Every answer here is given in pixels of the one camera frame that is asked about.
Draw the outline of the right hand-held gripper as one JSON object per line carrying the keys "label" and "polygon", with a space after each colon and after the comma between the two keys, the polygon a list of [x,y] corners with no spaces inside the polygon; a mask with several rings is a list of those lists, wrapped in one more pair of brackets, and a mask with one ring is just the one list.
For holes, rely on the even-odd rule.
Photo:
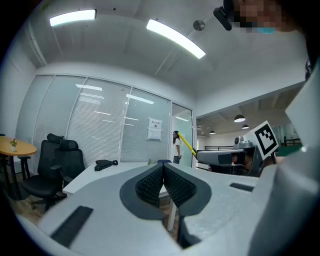
{"label": "right hand-held gripper", "polygon": [[274,164],[274,152],[279,143],[266,120],[243,136],[234,139],[230,150],[198,150],[198,162],[208,164],[209,170],[220,174],[259,177],[267,158]]}

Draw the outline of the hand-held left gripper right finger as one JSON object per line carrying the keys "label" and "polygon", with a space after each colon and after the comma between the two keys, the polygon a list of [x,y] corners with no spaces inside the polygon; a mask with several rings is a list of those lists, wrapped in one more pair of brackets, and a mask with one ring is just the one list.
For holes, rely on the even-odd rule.
{"label": "hand-held left gripper right finger", "polygon": [[212,196],[209,184],[170,163],[163,165],[163,185],[181,218],[199,214]]}

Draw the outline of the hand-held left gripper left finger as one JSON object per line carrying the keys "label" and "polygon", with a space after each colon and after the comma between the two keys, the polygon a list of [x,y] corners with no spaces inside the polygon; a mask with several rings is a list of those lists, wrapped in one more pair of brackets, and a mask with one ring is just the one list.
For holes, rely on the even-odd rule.
{"label": "hand-held left gripper left finger", "polygon": [[122,184],[119,197],[125,208],[137,218],[161,221],[159,195],[163,187],[163,164],[151,164],[126,172],[130,177]]}

